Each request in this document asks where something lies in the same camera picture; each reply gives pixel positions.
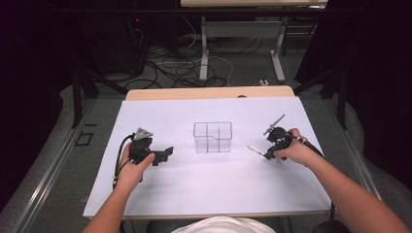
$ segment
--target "forearm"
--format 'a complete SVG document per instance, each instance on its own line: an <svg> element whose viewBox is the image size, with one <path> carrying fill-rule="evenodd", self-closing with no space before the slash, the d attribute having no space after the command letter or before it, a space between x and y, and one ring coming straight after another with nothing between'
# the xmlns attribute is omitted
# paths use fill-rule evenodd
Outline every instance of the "forearm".
<svg viewBox="0 0 412 233"><path fill-rule="evenodd" d="M311 155L306 165L317 176L352 232L409 232L387 205L323 158Z"/></svg>
<svg viewBox="0 0 412 233"><path fill-rule="evenodd" d="M83 232L119 232L129 193L114 190Z"/></svg>

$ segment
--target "left arm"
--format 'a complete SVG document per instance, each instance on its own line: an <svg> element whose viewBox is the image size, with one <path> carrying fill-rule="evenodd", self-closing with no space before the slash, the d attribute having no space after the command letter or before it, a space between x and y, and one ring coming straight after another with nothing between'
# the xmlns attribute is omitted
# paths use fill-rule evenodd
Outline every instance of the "left arm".
<svg viewBox="0 0 412 233"><path fill-rule="evenodd" d="M130 144L123 151L120 166L124 165L119 174L118 183L106 199L96 216L88 223L83 232L118 232L121 218L130 193L142 179L143 172L155 159L153 153L149 154L141 163L134 165L128 162Z"/></svg>

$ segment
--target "person's right hand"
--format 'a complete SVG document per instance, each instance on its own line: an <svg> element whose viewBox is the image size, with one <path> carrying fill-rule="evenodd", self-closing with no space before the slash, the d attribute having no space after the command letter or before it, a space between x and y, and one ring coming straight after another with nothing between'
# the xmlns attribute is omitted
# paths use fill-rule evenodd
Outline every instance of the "person's right hand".
<svg viewBox="0 0 412 233"><path fill-rule="evenodd" d="M296 128L290 129L289 132L296 137L304 138L302 135L300 135L299 130ZM311 159L313 155L316 155L316 153L296 139L292 139L291 145L288 148L277 150L273 153L273 155L277 157L286 157L296 163L307 166L307 161Z"/></svg>

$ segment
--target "dark wall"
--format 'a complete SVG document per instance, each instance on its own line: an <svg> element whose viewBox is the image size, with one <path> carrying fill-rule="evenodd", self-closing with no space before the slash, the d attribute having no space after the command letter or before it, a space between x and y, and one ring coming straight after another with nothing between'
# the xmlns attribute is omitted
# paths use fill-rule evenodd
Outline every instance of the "dark wall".
<svg viewBox="0 0 412 233"><path fill-rule="evenodd" d="M0 6L0 210L48 139L71 83L32 2Z"/></svg>
<svg viewBox="0 0 412 233"><path fill-rule="evenodd" d="M348 102L364 129L363 153L412 189L412 2L368 1L364 6L358 15L321 21L296 79L307 83L353 51L345 60Z"/></svg>

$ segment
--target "right arm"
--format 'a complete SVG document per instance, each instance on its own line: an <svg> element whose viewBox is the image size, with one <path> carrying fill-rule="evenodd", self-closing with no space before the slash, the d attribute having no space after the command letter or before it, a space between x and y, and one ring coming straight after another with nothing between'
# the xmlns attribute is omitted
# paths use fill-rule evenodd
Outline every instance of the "right arm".
<svg viewBox="0 0 412 233"><path fill-rule="evenodd" d="M301 137L297 129L291 133ZM303 164L315 174L351 232L410 232L385 203L296 139L275 155Z"/></svg>

